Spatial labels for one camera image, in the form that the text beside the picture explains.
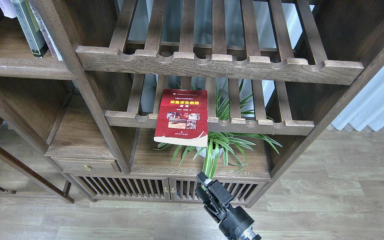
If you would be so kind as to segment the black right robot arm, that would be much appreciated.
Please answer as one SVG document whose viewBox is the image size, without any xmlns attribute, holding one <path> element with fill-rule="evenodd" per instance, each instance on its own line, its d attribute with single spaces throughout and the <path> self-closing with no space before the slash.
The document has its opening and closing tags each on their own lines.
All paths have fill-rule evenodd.
<svg viewBox="0 0 384 240">
<path fill-rule="evenodd" d="M 242 207 L 232 207 L 230 202 L 233 196 L 218 180 L 208 178 L 203 172 L 196 177 L 202 185 L 196 189 L 196 193 L 204 202 L 204 209 L 219 224 L 219 229 L 227 239 L 261 239 L 261 236 L 252 230 L 254 220 Z"/>
</svg>

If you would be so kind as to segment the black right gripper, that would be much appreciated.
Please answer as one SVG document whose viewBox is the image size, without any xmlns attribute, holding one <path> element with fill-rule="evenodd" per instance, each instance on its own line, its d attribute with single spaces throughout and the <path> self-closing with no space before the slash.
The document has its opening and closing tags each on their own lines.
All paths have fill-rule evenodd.
<svg viewBox="0 0 384 240">
<path fill-rule="evenodd" d="M 233 196 L 218 180 L 210 179 L 204 172 L 196 176 L 203 187 L 197 187 L 196 194 L 203 201 L 205 210 L 219 224 L 219 229 L 227 239 L 254 239 L 254 220 L 238 206 L 233 208 Z"/>
</svg>

